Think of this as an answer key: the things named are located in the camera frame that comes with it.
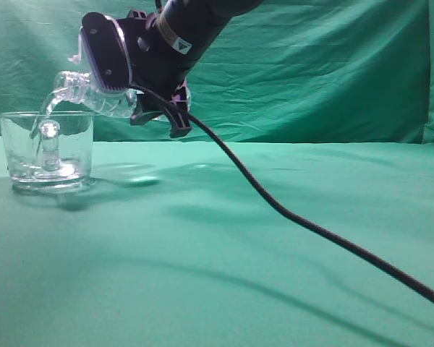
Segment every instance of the label sticker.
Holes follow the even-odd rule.
[[[162,13],[156,21],[156,26],[158,27],[159,33],[163,39],[171,46],[174,50],[181,54],[187,54],[192,44],[180,38],[168,24],[166,17]]]
[[[188,51],[191,49],[192,45],[191,43],[188,43],[182,38],[177,38],[172,47],[181,54],[187,54]]]

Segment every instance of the black cord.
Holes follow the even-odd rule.
[[[397,267],[389,264],[385,260],[379,258],[377,255],[363,249],[362,247],[350,242],[347,239],[325,229],[322,226],[319,226],[308,219],[301,217],[293,213],[284,207],[280,202],[278,202],[264,187],[258,182],[258,180],[250,173],[250,171],[244,166],[240,159],[231,151],[231,149],[222,141],[216,133],[212,131],[208,126],[202,123],[199,119],[194,117],[190,112],[186,112],[178,107],[176,107],[173,103],[168,102],[166,99],[162,98],[160,95],[156,94],[152,90],[147,89],[146,87],[142,87],[139,85],[133,85],[132,88],[136,90],[140,90],[145,94],[155,98],[162,106],[170,108],[176,112],[179,112],[182,115],[185,115],[192,123],[196,124],[200,127],[212,140],[216,142],[216,144],[228,155],[228,157],[233,161],[233,163],[237,166],[237,168],[241,171],[241,173],[246,177],[246,179],[251,183],[254,189],[260,194],[260,196],[275,209],[278,213],[280,213],[285,218],[303,226],[304,228],[313,231],[317,235],[322,236],[323,238],[337,244],[338,246],[348,250],[352,254],[362,258],[364,261],[369,262],[371,265],[377,267],[383,272],[387,273],[391,277],[395,278],[399,282],[403,283],[405,286],[409,287],[413,291],[417,292],[419,295],[423,296],[427,300],[434,303],[434,290],[426,286],[424,283],[419,282],[417,279],[412,276],[406,274],[402,270]]]
[[[162,12],[162,3],[161,0],[155,0],[156,3],[156,9],[158,10],[158,13]]]

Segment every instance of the green table surface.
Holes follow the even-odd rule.
[[[434,288],[434,145],[231,146]],[[434,346],[430,302],[283,219],[214,144],[93,150],[90,191],[23,196],[0,139],[0,347]]]

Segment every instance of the white label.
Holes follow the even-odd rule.
[[[191,49],[192,44],[188,43],[182,38],[177,38],[175,43],[172,46],[177,52],[180,52],[181,54],[187,54],[188,51]]]

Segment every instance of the glass measuring cup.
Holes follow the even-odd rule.
[[[13,187],[34,192],[88,187],[93,116],[80,111],[2,113],[1,136]]]

